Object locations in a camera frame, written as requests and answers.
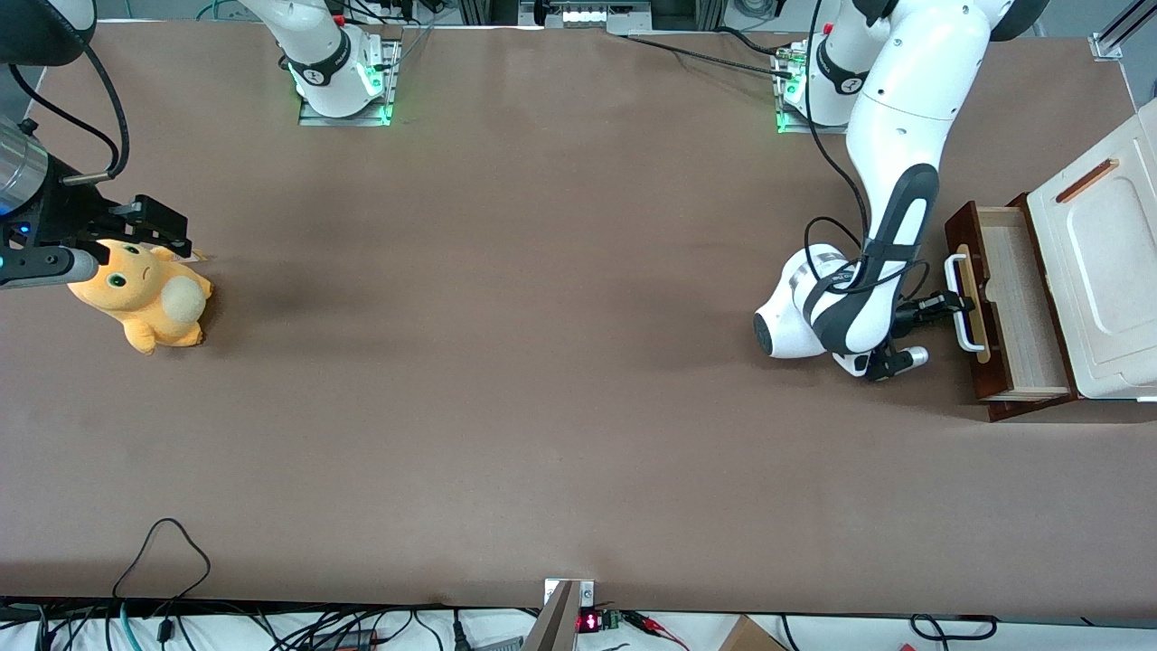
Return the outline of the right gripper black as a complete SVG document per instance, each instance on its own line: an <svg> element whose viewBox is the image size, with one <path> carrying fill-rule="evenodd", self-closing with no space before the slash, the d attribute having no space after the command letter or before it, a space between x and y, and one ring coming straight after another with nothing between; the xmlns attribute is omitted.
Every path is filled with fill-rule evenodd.
<svg viewBox="0 0 1157 651"><path fill-rule="evenodd" d="M62 185L66 173L74 173L74 169L54 156L47 157L40 188L17 209L3 213L3 247L76 247L80 241L139 241L127 234L124 219L112 213L119 204L102 197L94 185ZM156 198L134 197L134 227L148 231L145 243L159 259L194 259L194 247L185 239L189 220Z"/></svg>

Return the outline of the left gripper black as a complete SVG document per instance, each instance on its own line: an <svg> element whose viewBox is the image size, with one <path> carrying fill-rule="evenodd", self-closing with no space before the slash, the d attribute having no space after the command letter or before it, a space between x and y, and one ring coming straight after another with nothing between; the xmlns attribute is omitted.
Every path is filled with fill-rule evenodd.
<svg viewBox="0 0 1157 651"><path fill-rule="evenodd" d="M922 299L908 299L897 305L894 330L912 331L955 315L968 315L972 310L975 310L974 301L960 293L950 289L931 293Z"/></svg>

